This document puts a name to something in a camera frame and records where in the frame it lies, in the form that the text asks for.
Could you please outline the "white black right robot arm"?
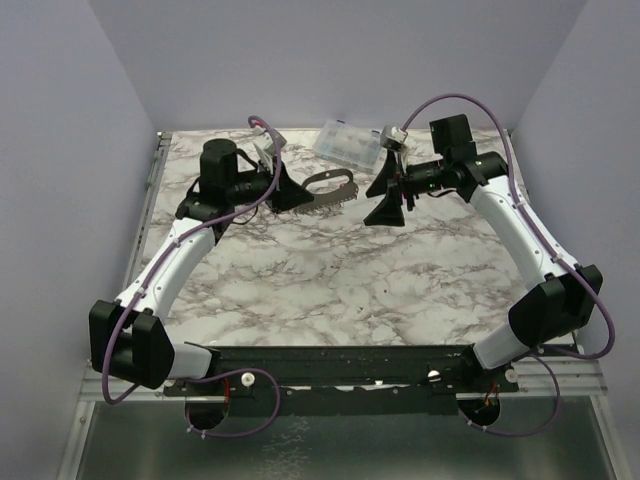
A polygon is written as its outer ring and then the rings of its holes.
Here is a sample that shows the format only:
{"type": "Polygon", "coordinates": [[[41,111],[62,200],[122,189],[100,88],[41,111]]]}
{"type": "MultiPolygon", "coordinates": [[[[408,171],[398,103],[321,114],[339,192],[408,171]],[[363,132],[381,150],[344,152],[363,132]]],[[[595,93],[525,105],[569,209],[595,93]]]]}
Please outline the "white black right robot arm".
{"type": "Polygon", "coordinates": [[[515,262],[527,292],[508,311],[507,321],[468,347],[459,367],[461,383],[481,391],[496,368],[585,326],[594,308],[591,295],[602,286],[595,266],[582,266],[541,224],[518,187],[509,183],[509,167],[496,152],[480,154],[466,116],[430,124],[438,159],[409,165],[407,134],[387,126],[380,144],[387,157],[367,197],[381,202],[365,218],[367,226],[402,226],[422,194],[452,190],[491,226],[515,262]]]}

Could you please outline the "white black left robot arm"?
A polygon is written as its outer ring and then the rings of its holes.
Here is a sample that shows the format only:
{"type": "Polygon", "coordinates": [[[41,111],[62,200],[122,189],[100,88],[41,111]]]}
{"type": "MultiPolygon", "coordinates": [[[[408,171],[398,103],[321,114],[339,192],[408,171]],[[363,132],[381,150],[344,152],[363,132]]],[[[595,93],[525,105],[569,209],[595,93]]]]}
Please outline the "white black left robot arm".
{"type": "Polygon", "coordinates": [[[288,177],[279,157],[285,144],[280,134],[262,133],[253,141],[258,158],[245,171],[238,166],[244,153],[233,141],[204,144],[199,175],[158,252],[115,300],[99,300],[90,310],[91,365],[104,379],[150,389],[169,379],[186,379],[202,395],[218,388],[221,371],[212,364],[212,351],[172,342],[164,322],[195,267],[236,216],[261,203],[280,213],[310,199],[288,177]]]}

